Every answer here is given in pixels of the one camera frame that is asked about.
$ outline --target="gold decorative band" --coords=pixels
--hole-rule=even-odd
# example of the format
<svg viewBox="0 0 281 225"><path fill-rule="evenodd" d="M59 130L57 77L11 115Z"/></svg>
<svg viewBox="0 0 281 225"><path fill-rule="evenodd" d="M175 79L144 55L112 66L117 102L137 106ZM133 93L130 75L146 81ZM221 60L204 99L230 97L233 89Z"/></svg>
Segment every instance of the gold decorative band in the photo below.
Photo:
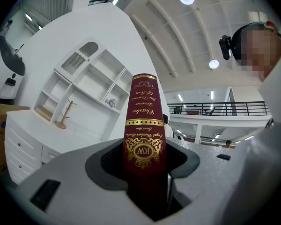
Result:
<svg viewBox="0 0 281 225"><path fill-rule="evenodd" d="M136 77L133 78L133 80L134 80L134 79L137 79L137 78L141 78L141 77L153 78L153 79L157 80L156 77L149 76L149 75L140 75L140 76L136 76Z"/></svg>
<svg viewBox="0 0 281 225"><path fill-rule="evenodd" d="M157 119L129 119L126 120L126 126L130 125L152 125L163 127L163 121Z"/></svg>

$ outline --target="white pillar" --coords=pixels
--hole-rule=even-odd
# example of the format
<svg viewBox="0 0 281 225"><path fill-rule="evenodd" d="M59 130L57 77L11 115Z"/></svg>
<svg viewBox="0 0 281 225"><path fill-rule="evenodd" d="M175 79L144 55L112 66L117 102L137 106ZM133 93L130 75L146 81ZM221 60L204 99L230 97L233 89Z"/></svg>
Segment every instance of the white pillar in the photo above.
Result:
<svg viewBox="0 0 281 225"><path fill-rule="evenodd" d="M202 125L198 124L197 131L196 131L196 138L195 138L195 143L197 144L200 144L201 132L202 132Z"/></svg>

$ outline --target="drawer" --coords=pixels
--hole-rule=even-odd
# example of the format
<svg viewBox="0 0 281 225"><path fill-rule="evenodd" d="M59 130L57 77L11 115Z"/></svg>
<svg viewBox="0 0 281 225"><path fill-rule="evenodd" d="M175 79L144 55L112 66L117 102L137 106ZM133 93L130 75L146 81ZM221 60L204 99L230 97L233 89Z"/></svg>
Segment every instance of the drawer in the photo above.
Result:
<svg viewBox="0 0 281 225"><path fill-rule="evenodd" d="M40 167L42 146L24 140L11 126L6 127L5 141L23 158Z"/></svg>
<svg viewBox="0 0 281 225"><path fill-rule="evenodd" d="M46 147L43 146L43 151L42 151L42 159L41 161L43 163L48 163L50 160L52 160L53 158L57 157L60 153Z"/></svg>
<svg viewBox="0 0 281 225"><path fill-rule="evenodd" d="M6 141L5 155L10 177L17 184L39 169L18 154Z"/></svg>

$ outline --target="red book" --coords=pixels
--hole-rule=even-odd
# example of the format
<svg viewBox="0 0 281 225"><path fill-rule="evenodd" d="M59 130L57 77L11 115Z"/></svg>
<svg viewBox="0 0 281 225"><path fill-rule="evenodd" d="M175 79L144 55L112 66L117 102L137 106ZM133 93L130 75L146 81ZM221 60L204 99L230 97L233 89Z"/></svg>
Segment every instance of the red book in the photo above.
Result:
<svg viewBox="0 0 281 225"><path fill-rule="evenodd" d="M123 142L128 195L153 220L167 209L166 141L157 78L133 77Z"/></svg>

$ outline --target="wooden stand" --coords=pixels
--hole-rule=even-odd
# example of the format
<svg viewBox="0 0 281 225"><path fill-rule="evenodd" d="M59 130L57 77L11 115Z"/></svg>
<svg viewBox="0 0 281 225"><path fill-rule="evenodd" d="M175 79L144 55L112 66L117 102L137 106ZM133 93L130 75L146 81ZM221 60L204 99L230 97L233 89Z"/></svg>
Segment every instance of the wooden stand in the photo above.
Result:
<svg viewBox="0 0 281 225"><path fill-rule="evenodd" d="M61 128L61 129L66 129L66 125L64 124L64 120L65 118L70 118L70 117L66 117L68 111L70 110L72 104L76 105L76 103L73 103L73 101L70 102L70 105L67 107L65 114L62 115L62 119L60 122L55 121L54 124Z"/></svg>

